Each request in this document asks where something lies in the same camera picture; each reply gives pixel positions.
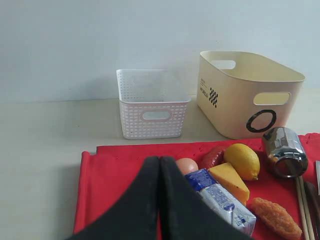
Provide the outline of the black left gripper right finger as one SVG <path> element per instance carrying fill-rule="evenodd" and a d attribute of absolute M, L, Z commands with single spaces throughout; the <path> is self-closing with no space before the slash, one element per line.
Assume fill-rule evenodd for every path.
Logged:
<path fill-rule="evenodd" d="M 175 160 L 159 159 L 159 218 L 163 240 L 250 240 L 209 208 Z"/>

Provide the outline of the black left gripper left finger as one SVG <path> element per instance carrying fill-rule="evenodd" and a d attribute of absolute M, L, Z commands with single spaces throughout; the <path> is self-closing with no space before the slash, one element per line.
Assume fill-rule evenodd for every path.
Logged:
<path fill-rule="evenodd" d="M 147 157 L 117 202 L 70 240 L 155 240 L 157 238 L 158 157 Z"/>

